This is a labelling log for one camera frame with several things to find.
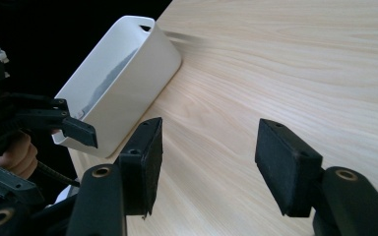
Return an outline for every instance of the human hand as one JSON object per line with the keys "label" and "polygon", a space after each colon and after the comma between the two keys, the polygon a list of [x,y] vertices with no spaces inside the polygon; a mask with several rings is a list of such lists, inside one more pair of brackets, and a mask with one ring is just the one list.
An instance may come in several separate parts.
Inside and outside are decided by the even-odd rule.
{"label": "human hand", "polygon": [[0,167],[28,179],[38,165],[37,153],[31,137],[20,131],[14,135],[8,149],[0,156]]}

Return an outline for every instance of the metal bolt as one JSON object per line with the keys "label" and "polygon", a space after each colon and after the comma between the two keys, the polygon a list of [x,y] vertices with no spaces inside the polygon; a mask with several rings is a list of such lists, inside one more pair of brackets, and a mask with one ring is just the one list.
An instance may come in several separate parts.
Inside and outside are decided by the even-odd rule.
{"label": "metal bolt", "polygon": [[358,177],[354,173],[345,169],[336,170],[336,174],[340,178],[349,180],[349,181],[356,181],[358,179]]}
{"label": "metal bolt", "polygon": [[109,173],[110,173],[110,168],[101,167],[99,169],[92,171],[92,176],[94,176],[95,178],[101,178],[101,177],[105,177],[109,175]]}

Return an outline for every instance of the wood grain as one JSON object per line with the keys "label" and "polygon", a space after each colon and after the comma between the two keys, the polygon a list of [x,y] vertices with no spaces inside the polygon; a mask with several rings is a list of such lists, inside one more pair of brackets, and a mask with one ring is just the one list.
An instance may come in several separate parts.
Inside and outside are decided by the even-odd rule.
{"label": "wood grain", "polygon": [[[313,235],[254,163],[260,118],[378,190],[378,1],[174,0],[157,22],[183,64],[141,119],[163,118],[164,155],[129,235]],[[116,156],[70,152],[79,175]]]}

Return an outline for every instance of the white rectangular container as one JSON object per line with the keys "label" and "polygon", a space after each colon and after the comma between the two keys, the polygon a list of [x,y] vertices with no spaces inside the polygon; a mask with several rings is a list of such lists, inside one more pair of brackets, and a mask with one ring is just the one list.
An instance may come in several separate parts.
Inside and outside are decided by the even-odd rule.
{"label": "white rectangular container", "polygon": [[109,157],[180,67],[182,58],[150,18],[124,16],[99,41],[56,98],[96,129],[98,148],[53,135],[57,145]]}

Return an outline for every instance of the wooden table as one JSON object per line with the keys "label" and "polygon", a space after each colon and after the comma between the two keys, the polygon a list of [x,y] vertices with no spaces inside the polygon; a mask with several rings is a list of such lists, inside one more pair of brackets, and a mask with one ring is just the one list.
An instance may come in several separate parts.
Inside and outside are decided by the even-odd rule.
{"label": "wooden table", "polygon": [[[164,155],[129,235],[313,235],[254,162],[260,118],[378,190],[378,1],[174,0],[157,22],[183,63],[141,119],[163,118]],[[116,157],[70,152],[79,176]]]}

